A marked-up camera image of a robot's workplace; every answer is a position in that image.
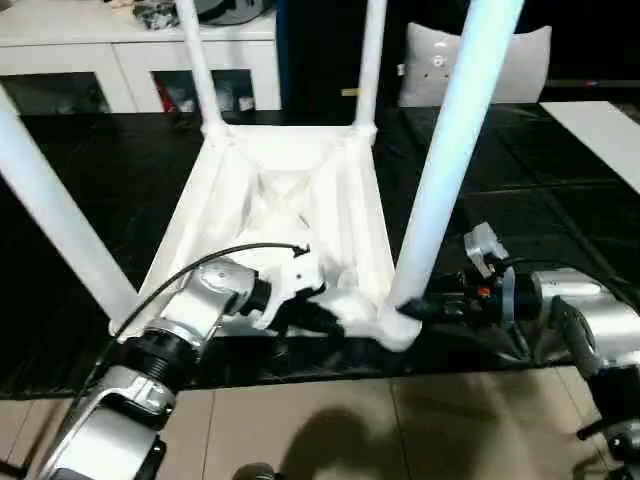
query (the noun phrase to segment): black cable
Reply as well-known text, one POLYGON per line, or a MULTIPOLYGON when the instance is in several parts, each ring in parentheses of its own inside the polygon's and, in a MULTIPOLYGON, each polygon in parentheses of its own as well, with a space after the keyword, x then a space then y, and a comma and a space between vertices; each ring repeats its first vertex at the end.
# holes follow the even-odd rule
POLYGON ((604 272, 598 272, 590 269, 586 269, 582 266, 578 266, 574 263, 567 262, 564 260, 550 260, 543 258, 525 258, 525 257, 514 257, 507 258, 502 261, 502 265, 504 268, 511 267, 513 265, 523 265, 523 264, 549 264, 554 265, 556 267, 566 267, 577 270, 578 272, 582 272, 588 277, 593 278, 597 282, 604 285, 607 290, 609 290, 618 300, 623 300, 626 303, 633 303, 629 300, 627 295, 618 287, 618 285, 626 285, 629 287, 633 287, 633 284, 624 278, 621 278, 617 275, 607 275, 604 272))
POLYGON ((238 245, 238 246, 235 246, 235 247, 225 248, 224 250, 218 250, 217 252, 214 252, 214 253, 209 253, 209 254, 199 258, 198 260, 190 263, 186 267, 180 269, 178 272, 174 273, 173 275, 171 275, 167 280, 165 280, 162 283, 162 285, 160 285, 153 292, 151 292, 133 310, 133 312, 131 312, 131 314, 124 320, 124 322, 122 322, 122 325, 120 325, 120 328, 118 328, 118 330, 113 335, 113 337, 111 337, 109 339, 109 341, 105 345, 104 349, 102 350, 102 353, 100 353, 100 355, 98 356, 98 359, 94 363, 93 368, 89 372, 89 375, 87 375, 87 378, 86 378, 84 384, 82 385, 82 387, 78 391, 77 395, 73 399, 73 402, 71 403, 71 406, 69 407, 69 410, 67 410, 67 415, 65 416, 65 420, 64 420, 63 423, 66 423, 72 417, 73 412, 78 408, 78 404, 82 400, 82 397, 84 397, 85 394, 87 393, 87 390, 89 390, 89 387, 91 386, 91 383, 94 381, 98 370, 100 369, 100 367, 102 366, 102 364, 106 360, 107 356, 111 352, 111 349, 118 342, 118 340, 120 339, 120 337, 122 336, 124 331, 127 329, 127 327, 129 325, 131 325, 131 322, 133 322, 138 317, 138 315, 140 315, 140 313, 142 313, 142 311, 146 307, 148 307, 151 302, 153 302, 156 299, 156 297, 158 295, 160 295, 163 291, 165 291, 176 280, 180 279, 185 274, 195 270, 196 268, 198 268, 200 265, 202 265, 204 263, 210 262, 211 260, 215 260, 216 258, 223 257, 225 255, 230 255, 230 254, 236 253, 236 252, 242 252, 244 250, 253 250, 253 249, 256 249, 256 248, 290 248, 291 250, 293 250, 293 253, 294 253, 295 256, 299 256, 299 255, 302 255, 302 254, 308 252, 308 250, 305 250, 305 249, 303 249, 303 248, 301 248, 301 247, 299 247, 297 245, 293 245, 293 244, 290 244, 290 243, 277 243, 277 242, 249 243, 249 244, 246 244, 246 245, 238 245))

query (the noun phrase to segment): tiled floor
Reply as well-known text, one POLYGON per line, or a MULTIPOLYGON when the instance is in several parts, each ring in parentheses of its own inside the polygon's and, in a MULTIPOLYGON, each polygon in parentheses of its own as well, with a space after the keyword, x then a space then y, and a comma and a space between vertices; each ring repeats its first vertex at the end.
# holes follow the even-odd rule
MULTIPOLYGON (((64 408, 0 403, 0 458, 37 464, 64 408)), ((574 437, 596 415, 573 368, 185 392, 159 478, 600 479, 604 443, 574 437)))

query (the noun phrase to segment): black tabletop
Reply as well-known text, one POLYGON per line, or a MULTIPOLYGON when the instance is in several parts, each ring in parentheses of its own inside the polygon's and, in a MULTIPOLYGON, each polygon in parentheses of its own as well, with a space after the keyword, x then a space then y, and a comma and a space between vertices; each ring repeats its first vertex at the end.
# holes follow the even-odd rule
MULTIPOLYGON (((375 167, 397 256, 437 109, 380 115, 375 167)), ((163 114, 26 117, 27 128, 132 283, 140 286, 202 136, 163 114)), ((276 113, 249 119, 279 123, 276 113)), ((461 235, 488 221, 514 256, 561 259, 640 283, 640 198, 538 106, 495 106, 465 177, 436 275, 468 267, 461 235)), ((66 396, 108 338, 108 319, 6 185, 0 398, 66 396)), ((637 292, 629 298, 640 305, 637 292)), ((362 339, 215 340, 193 386, 546 366, 570 359, 557 336, 522 322, 525 344, 494 329, 423 329, 392 354, 362 339)))

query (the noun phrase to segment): white cabinet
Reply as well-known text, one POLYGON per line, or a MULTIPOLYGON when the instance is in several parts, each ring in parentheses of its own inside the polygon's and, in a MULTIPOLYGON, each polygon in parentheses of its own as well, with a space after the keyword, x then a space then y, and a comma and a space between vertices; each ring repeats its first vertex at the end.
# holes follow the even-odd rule
MULTIPOLYGON (((256 109, 280 109, 274 10, 243 25, 202 27, 201 37, 214 79, 240 79, 256 109)), ((97 96, 101 110, 161 112, 154 75, 190 70, 183 38, 180 28, 146 30, 102 0, 20 0, 0 12, 0 108, 33 113, 27 104, 75 88, 97 96)))
MULTIPOLYGON (((49 96, 53 97, 56 91, 68 92, 74 86, 74 81, 61 74, 75 73, 84 73, 83 77, 95 77, 99 94, 104 98, 109 111, 136 111, 111 45, 100 44, 0 47, 0 86, 7 84, 0 92, 0 107, 19 110, 22 102, 43 103, 49 96), (51 82, 47 82, 48 76, 51 76, 51 82), (29 90, 25 90, 22 95, 18 88, 21 78, 30 84, 29 90), (11 100, 12 91, 15 101, 11 100)), ((76 79, 75 84, 83 85, 88 82, 90 80, 76 79)))
MULTIPOLYGON (((189 70, 183 43, 124 43, 114 45, 139 112, 162 112, 155 72, 189 70)), ((278 59, 274 41, 204 42, 212 71, 247 70, 258 110, 280 109, 278 59)))

